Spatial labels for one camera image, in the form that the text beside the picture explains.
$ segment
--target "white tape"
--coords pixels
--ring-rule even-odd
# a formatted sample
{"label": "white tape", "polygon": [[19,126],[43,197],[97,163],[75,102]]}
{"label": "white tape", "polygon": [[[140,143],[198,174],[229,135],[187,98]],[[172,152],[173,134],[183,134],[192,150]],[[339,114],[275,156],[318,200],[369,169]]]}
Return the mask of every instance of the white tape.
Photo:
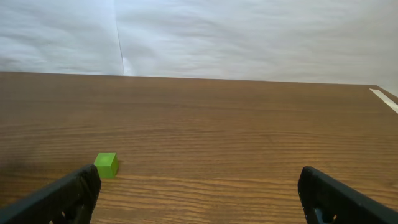
{"label": "white tape", "polygon": [[388,96],[382,93],[380,90],[370,89],[376,96],[378,96],[383,102],[385,102],[391,109],[398,113],[398,105],[394,103]]}

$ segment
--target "cube's front face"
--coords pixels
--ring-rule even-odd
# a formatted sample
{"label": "cube's front face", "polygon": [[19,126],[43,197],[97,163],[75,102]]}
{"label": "cube's front face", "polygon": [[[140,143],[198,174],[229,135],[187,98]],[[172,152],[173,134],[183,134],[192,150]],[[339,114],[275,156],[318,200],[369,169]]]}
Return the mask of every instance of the cube's front face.
{"label": "cube's front face", "polygon": [[114,178],[119,168],[116,153],[99,153],[94,165],[101,178]]}

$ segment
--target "brown wooden surface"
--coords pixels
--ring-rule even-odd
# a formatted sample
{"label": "brown wooden surface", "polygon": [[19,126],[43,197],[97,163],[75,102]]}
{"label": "brown wooden surface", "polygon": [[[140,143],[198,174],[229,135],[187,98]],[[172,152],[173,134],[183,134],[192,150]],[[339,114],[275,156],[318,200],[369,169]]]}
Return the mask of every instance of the brown wooden surface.
{"label": "brown wooden surface", "polygon": [[2,73],[0,206],[117,152],[92,223],[305,223],[303,166],[398,210],[398,114],[369,87]]}

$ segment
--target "wood grain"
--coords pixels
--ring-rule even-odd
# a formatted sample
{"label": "wood grain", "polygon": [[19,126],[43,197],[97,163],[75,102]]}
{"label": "wood grain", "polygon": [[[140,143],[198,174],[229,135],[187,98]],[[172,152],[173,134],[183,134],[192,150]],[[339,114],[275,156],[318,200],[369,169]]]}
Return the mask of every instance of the wood grain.
{"label": "wood grain", "polygon": [[398,210],[398,114],[369,88],[0,73],[0,206],[117,152],[92,223],[305,223],[303,166]]}

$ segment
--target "cube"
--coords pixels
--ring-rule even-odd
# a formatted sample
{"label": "cube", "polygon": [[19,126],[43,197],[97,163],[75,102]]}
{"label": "cube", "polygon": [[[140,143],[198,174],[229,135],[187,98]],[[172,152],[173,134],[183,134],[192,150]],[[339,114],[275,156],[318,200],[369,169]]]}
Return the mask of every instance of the cube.
{"label": "cube", "polygon": [[116,153],[98,153],[94,165],[101,178],[114,178],[119,169]]}

